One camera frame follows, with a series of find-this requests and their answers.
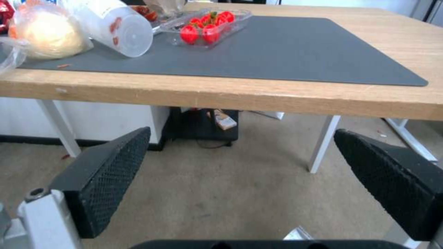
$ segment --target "floor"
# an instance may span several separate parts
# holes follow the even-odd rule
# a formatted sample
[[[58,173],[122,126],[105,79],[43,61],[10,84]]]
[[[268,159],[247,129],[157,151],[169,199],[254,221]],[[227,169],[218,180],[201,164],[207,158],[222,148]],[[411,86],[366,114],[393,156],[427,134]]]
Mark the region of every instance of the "floor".
[[[85,247],[127,248],[154,239],[282,239],[297,226],[314,238],[382,238],[392,219],[334,144],[316,175],[306,170],[324,119],[288,114],[278,121],[242,112],[240,139],[231,148],[174,141],[162,152],[148,152],[108,228],[84,240]],[[403,144],[381,119],[343,117],[339,126]],[[432,128],[410,126],[443,156],[443,139],[427,139],[433,135],[435,141]],[[45,186],[69,164],[65,153],[61,146],[0,144],[0,200],[11,214],[28,190]]]

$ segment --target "plastic cup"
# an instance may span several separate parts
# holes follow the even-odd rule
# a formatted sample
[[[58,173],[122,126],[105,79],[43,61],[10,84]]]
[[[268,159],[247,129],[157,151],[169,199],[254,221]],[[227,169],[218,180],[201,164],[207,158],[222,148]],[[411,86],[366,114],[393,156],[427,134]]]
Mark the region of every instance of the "plastic cup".
[[[139,57],[152,45],[151,24],[119,0],[65,0],[67,8],[94,40]]]

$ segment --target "baseboard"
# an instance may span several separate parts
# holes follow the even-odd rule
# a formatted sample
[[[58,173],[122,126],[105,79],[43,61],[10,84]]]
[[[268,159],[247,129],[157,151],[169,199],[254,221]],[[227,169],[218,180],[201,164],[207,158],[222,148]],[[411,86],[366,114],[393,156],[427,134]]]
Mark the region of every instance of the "baseboard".
[[[162,151],[166,139],[162,136],[158,144],[149,144],[149,151]],[[91,147],[107,143],[108,141],[76,139],[80,147]],[[58,138],[52,137],[36,137],[36,136],[9,136],[0,135],[0,143],[16,143],[16,144],[43,144],[43,145],[62,145]]]

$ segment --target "plastic bag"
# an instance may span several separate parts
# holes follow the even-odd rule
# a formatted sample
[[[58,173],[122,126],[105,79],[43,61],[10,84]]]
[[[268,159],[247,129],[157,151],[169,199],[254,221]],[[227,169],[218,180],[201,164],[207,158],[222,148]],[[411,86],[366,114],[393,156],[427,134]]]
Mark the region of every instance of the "plastic bag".
[[[18,7],[9,37],[0,37],[3,50],[10,50],[0,73],[20,66],[25,58],[58,59],[93,48],[78,21],[63,8],[40,0],[27,0]]]
[[[187,0],[143,0],[143,2],[148,7],[154,8],[162,14],[172,16],[182,10]]]

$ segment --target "white metal table leg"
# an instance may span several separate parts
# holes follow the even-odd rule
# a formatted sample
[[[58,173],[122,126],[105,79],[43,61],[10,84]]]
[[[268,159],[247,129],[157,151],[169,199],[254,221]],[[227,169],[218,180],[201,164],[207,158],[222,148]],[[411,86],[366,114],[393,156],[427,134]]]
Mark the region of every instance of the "white metal table leg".
[[[391,118],[385,118],[386,122],[394,129],[395,132],[413,149],[420,154],[426,160],[431,162],[437,162],[438,160],[432,155],[432,153],[426,149],[405,127],[408,119],[402,119],[400,124],[396,123]]]
[[[55,106],[52,100],[36,100],[46,118],[48,118],[49,123],[52,128],[57,132],[58,137],[62,141],[62,144],[65,146],[71,157],[77,157],[80,155],[81,150],[74,139],[71,131],[68,129],[65,121],[63,120],[60,112]]]
[[[320,163],[322,162],[323,156],[326,153],[326,149],[328,149],[329,142],[334,135],[335,129],[337,128],[337,124],[340,121],[341,116],[328,116],[326,117],[326,122],[322,128],[320,133],[320,138],[317,142],[317,145],[314,149],[314,154],[312,155],[311,161],[309,163],[309,172],[312,174],[317,173],[319,169]]]
[[[389,231],[383,237],[384,241],[394,242],[396,244],[402,245],[407,248],[415,249],[417,248],[421,241],[415,241],[409,237],[409,235],[394,222]]]

